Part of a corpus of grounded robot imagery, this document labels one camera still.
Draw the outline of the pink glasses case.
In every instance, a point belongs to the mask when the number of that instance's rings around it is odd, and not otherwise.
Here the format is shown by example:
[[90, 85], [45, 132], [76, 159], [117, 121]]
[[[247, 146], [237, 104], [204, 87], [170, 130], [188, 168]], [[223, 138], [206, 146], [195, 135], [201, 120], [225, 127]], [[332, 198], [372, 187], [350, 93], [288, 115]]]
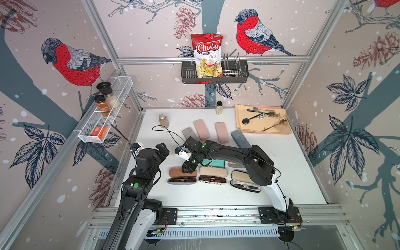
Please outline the pink glasses case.
[[230, 138], [225, 123], [224, 122], [215, 123], [215, 129], [217, 132], [219, 143], [220, 144], [229, 143]]
[[205, 141], [210, 138], [209, 131], [203, 120], [199, 119], [194, 121], [194, 126], [201, 141]]

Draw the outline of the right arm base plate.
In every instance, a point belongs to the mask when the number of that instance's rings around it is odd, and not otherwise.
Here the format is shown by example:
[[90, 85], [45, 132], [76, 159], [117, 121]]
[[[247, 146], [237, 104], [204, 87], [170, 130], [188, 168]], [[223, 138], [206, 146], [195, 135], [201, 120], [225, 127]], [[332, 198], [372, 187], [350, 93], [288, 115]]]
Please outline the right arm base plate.
[[302, 224], [303, 220], [298, 207], [290, 206], [288, 211], [279, 211], [272, 206], [258, 207], [259, 219], [262, 224]]

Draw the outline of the brown case with sunglasses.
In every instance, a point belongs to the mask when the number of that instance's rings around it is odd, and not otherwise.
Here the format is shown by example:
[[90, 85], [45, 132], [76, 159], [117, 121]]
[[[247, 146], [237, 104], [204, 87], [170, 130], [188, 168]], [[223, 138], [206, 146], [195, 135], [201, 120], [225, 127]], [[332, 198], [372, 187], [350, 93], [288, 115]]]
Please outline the brown case with sunglasses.
[[184, 173], [181, 167], [172, 167], [169, 170], [168, 184], [174, 185], [189, 185], [197, 182], [197, 170], [193, 173]]

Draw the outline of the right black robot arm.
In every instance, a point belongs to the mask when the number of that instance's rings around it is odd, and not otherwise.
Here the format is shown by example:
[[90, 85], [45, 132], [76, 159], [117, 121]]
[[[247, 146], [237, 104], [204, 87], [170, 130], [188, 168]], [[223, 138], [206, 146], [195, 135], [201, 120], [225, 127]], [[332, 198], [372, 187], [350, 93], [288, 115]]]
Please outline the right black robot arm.
[[185, 160], [182, 165], [185, 173], [194, 172], [204, 159], [224, 160], [245, 167], [251, 181], [261, 186], [271, 200], [273, 215], [270, 221], [272, 223], [278, 225], [303, 223], [298, 208], [293, 205], [290, 198], [284, 195], [279, 186], [281, 172], [258, 145], [252, 145], [250, 148], [236, 148], [211, 140], [200, 142], [189, 137], [182, 146], [175, 148], [175, 154]]

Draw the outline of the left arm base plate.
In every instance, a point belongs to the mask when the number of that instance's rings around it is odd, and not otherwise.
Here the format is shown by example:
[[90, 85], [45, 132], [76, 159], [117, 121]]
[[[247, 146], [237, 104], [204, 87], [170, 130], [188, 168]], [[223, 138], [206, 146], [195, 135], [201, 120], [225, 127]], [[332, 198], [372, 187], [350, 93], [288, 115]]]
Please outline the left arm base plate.
[[156, 220], [154, 225], [176, 225], [177, 223], [177, 208], [163, 208], [156, 212]]

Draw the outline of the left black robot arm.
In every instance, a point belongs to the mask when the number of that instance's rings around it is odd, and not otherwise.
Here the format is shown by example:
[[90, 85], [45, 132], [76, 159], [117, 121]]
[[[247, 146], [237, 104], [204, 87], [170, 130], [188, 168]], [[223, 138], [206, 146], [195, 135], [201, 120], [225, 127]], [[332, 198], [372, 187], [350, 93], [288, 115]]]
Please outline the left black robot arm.
[[162, 202], [148, 199], [148, 195], [169, 150], [164, 143], [157, 144], [155, 149], [135, 143], [131, 152], [135, 167], [122, 185], [117, 215], [102, 250], [138, 250], [150, 227], [161, 220]]

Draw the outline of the grey teal glasses case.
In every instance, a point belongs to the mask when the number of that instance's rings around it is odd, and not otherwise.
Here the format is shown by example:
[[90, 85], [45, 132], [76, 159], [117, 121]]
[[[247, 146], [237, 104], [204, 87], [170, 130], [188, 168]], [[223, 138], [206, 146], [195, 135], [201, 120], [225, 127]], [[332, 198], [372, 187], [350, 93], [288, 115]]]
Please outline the grey teal glasses case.
[[252, 146], [245, 138], [241, 130], [235, 130], [231, 132], [231, 137], [239, 148], [251, 148]]

